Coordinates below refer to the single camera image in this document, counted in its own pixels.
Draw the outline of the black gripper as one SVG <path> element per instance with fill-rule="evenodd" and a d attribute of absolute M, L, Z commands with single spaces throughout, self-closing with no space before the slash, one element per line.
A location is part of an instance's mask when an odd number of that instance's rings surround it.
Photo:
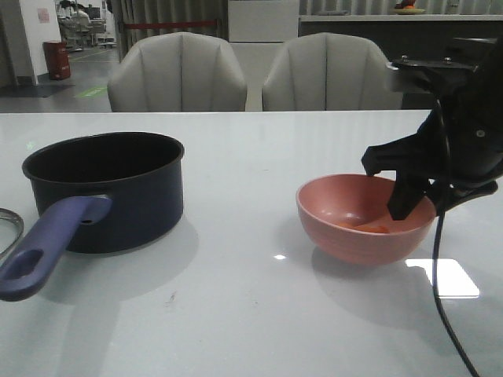
<path fill-rule="evenodd" d="M 502 40 L 477 63 L 409 60 L 390 67 L 401 81 L 434 97 L 415 134 L 369 146 L 361 162 L 368 176 L 396 171 L 387 208 L 407 219 L 421 201 L 437 208 L 493 194 L 502 176 Z"/>

